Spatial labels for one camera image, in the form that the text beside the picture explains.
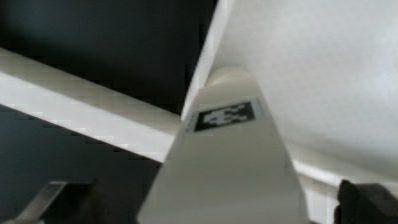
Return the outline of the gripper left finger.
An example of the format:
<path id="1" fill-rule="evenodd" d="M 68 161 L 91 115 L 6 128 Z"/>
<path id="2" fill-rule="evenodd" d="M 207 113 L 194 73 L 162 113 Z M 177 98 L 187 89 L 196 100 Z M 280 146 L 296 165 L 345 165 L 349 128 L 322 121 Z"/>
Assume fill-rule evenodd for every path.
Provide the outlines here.
<path id="1" fill-rule="evenodd" d="M 98 183 L 52 181 L 11 224 L 102 224 Z"/>

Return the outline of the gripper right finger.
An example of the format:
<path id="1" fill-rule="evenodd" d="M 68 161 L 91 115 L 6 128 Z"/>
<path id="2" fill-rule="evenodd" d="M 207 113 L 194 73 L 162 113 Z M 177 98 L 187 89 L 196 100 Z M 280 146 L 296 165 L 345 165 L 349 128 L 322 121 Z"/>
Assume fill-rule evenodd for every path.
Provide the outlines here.
<path id="1" fill-rule="evenodd" d="M 398 224 L 398 198 L 377 183 L 342 181 L 335 224 Z"/>

